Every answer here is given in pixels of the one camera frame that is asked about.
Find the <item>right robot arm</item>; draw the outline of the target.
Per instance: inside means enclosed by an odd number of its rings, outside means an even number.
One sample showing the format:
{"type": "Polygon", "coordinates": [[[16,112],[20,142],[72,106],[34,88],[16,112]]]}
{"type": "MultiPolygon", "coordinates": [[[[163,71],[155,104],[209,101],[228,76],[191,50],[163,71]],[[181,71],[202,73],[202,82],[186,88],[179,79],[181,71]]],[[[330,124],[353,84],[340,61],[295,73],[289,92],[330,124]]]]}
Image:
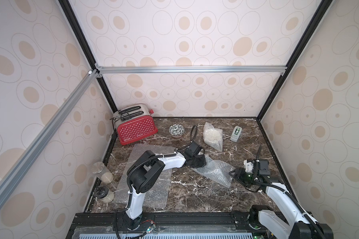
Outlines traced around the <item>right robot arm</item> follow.
{"type": "Polygon", "coordinates": [[[311,216],[277,178],[271,176],[269,162],[265,159],[244,161],[244,167],[229,172],[234,180],[246,189],[257,186],[277,205],[285,218],[282,220],[268,206],[253,205],[247,218],[254,230],[263,227],[277,239],[332,239],[330,226],[321,224],[311,216]]]}

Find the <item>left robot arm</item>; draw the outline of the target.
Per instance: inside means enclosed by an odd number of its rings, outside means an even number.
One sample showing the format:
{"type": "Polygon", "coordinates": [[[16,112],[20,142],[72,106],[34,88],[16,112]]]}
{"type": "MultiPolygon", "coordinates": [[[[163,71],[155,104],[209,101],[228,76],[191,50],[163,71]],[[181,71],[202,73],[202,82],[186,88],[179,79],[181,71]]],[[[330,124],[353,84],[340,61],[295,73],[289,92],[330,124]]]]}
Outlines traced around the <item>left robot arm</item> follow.
{"type": "Polygon", "coordinates": [[[161,173],[173,168],[202,168],[206,166],[204,149],[196,142],[176,149],[173,153],[158,154],[145,151],[127,171],[128,201],[122,211],[123,224],[136,230],[141,224],[145,194],[155,185],[161,173]]]}

